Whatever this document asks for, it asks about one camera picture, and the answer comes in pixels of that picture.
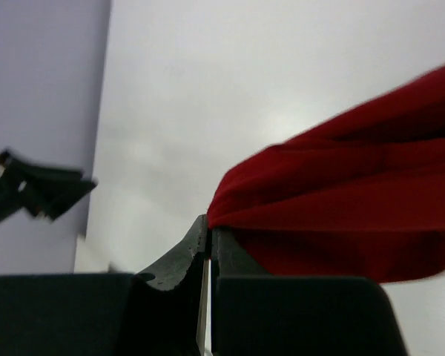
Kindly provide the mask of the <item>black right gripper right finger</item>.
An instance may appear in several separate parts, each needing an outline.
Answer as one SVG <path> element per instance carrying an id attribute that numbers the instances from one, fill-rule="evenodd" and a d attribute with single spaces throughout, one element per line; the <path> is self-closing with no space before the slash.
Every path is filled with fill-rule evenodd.
<path id="1" fill-rule="evenodd" d="M 269 273 L 236 241 L 230 228 L 212 228 L 211 243 L 211 352 L 212 355 L 219 355 L 219 279 L 230 276 L 265 276 Z"/>

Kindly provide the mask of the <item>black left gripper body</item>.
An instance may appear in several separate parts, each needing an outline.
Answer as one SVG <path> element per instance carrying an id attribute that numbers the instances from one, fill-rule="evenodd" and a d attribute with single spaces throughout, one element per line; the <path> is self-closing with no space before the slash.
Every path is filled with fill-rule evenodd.
<path id="1" fill-rule="evenodd" d="M 24 210 L 33 219 L 57 220 L 95 187 L 97 181 L 71 167 L 27 162 L 10 150 L 0 152 L 0 223 Z"/>

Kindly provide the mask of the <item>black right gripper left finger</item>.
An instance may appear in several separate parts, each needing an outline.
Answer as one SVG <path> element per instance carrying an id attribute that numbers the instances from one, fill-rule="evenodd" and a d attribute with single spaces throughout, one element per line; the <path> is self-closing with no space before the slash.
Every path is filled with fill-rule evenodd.
<path id="1" fill-rule="evenodd" d="M 143 355 L 203 355 L 208 302 L 205 215 L 135 276 L 133 342 Z"/>

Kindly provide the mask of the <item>dark red t shirt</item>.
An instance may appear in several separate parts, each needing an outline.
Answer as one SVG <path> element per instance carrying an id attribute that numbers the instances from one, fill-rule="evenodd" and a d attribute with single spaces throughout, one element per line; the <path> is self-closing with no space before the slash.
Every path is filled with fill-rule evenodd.
<path id="1" fill-rule="evenodd" d="M 276 275 L 445 270 L 445 65 L 233 167 L 208 208 Z"/>

